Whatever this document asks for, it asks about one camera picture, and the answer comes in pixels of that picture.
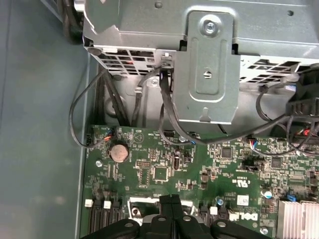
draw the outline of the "mounting hole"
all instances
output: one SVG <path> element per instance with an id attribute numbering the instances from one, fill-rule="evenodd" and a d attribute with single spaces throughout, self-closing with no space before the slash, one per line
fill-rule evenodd
<path id="1" fill-rule="evenodd" d="M 294 15 L 294 12 L 291 11 L 291 10 L 289 10 L 289 11 L 287 11 L 287 15 L 288 15 L 288 16 L 293 16 L 293 15 Z"/>
<path id="2" fill-rule="evenodd" d="M 226 223 L 224 222 L 218 222 L 217 225 L 220 227 L 220 228 L 225 228 L 227 225 Z"/>
<path id="3" fill-rule="evenodd" d="M 162 8 L 163 7 L 163 3 L 161 3 L 160 1 L 155 2 L 155 7 L 156 8 Z"/>
<path id="4" fill-rule="evenodd" d="M 204 74 L 203 74 L 204 78 L 205 79 L 211 79 L 212 77 L 212 74 L 210 71 L 205 71 Z"/>

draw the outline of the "capacitor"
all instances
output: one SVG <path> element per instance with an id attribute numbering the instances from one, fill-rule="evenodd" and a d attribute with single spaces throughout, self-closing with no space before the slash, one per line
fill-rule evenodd
<path id="1" fill-rule="evenodd" d="M 261 195 L 263 195 L 266 199 L 271 199 L 273 197 L 273 193 L 269 189 L 263 189 L 261 191 Z"/>
<path id="2" fill-rule="evenodd" d="M 221 197 L 216 197 L 216 202 L 218 205 L 223 206 L 224 205 L 224 200 Z"/>

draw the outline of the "white label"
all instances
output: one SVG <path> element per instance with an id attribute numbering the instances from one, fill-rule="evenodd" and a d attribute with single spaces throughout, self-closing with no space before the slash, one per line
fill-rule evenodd
<path id="1" fill-rule="evenodd" d="M 237 195 L 237 205 L 238 206 L 248 206 L 249 196 L 248 195 Z"/>

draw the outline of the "gray surface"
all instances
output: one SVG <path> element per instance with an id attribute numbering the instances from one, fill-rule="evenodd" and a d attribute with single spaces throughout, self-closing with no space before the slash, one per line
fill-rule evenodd
<path id="1" fill-rule="evenodd" d="M 205 23 L 215 24 L 206 34 Z M 232 55 L 232 15 L 191 12 L 187 51 L 174 65 L 173 102 L 180 121 L 231 123 L 237 109 L 240 56 Z M 204 77 L 205 72 L 211 78 Z"/>
<path id="2" fill-rule="evenodd" d="M 0 238 L 75 238 L 81 150 L 68 111 L 87 53 L 40 1 L 1 0 L 0 19 Z"/>
<path id="3" fill-rule="evenodd" d="M 189 13 L 207 11 L 233 15 L 233 41 L 240 54 L 319 55 L 317 0 L 165 0 L 162 8 L 155 8 L 152 0 L 118 2 L 86 2 L 84 33 L 95 45 L 178 50 Z"/>

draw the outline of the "motherboard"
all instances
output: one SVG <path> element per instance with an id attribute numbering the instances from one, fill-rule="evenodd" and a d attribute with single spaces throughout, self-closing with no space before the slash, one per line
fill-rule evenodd
<path id="1" fill-rule="evenodd" d="M 295 238 L 286 235 L 287 227 L 300 212 L 309 233 L 317 233 L 317 221 L 310 215 L 319 214 L 318 157 L 299 152 L 262 157 L 246 139 L 172 146 L 152 129 L 91 129 L 88 144 L 112 137 L 86 152 L 81 237 L 123 218 L 142 223 L 144 216 L 159 214 L 159 196 L 168 194 L 179 194 L 184 213 L 201 217 L 208 226 L 227 219 L 270 238 Z M 165 135 L 180 140 L 174 131 Z M 256 141 L 263 152 L 288 149 L 278 138 Z M 319 146 L 307 148 L 318 151 Z"/>

